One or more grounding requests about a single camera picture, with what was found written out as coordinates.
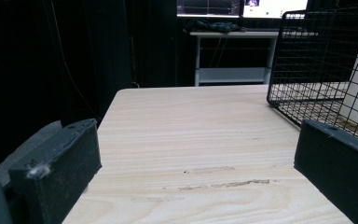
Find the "desk leg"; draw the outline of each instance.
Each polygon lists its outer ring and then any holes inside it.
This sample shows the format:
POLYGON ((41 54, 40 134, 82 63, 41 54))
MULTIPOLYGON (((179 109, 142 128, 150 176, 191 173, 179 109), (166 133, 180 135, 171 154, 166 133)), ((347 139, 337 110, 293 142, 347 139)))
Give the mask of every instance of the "desk leg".
POLYGON ((274 53, 275 53, 276 44, 277 44, 276 38, 272 38, 269 42, 267 67, 266 67, 266 71, 264 72, 264 84, 269 84, 269 79, 271 77, 271 71, 272 71, 272 63, 274 62, 274 53))
POLYGON ((195 86, 200 85, 200 42, 201 38, 197 36, 197 55, 196 55, 196 71, 195 71, 195 86))

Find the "black wire basket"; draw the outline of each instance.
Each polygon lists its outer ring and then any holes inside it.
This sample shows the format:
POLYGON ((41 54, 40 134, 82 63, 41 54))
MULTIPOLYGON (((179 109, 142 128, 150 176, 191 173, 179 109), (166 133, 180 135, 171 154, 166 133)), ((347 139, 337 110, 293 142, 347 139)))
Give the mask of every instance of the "black wire basket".
POLYGON ((358 137, 358 5, 283 14, 267 100, 358 137))

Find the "wire mesh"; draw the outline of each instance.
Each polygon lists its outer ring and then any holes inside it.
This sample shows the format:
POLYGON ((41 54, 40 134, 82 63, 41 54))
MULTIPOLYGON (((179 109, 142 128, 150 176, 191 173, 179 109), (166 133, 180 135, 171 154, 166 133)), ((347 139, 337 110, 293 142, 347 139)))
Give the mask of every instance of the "wire mesh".
POLYGON ((358 5, 283 14, 268 102, 358 137, 358 5))

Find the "white desk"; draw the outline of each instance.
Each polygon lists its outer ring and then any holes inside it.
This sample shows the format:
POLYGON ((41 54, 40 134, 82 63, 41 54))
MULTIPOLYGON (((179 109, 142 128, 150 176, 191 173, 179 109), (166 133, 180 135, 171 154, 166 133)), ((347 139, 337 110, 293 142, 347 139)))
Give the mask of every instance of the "white desk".
POLYGON ((197 37, 195 86, 214 82, 264 82, 269 83, 274 50, 279 32, 191 32, 197 37), (259 38, 270 39, 266 67, 256 68, 200 68, 200 41, 202 38, 259 38))
POLYGON ((267 88, 118 92, 103 168, 64 223, 351 223, 294 169, 299 129, 267 88))

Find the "computer monitor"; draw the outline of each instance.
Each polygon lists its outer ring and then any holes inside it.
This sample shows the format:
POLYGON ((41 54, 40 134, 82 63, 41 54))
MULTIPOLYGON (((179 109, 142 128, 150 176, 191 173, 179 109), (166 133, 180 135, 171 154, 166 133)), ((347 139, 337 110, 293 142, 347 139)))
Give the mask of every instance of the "computer monitor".
POLYGON ((239 18, 241 0, 177 0, 178 17, 239 18))
POLYGON ((244 18, 280 19, 284 12, 307 8, 308 0, 243 0, 244 18))

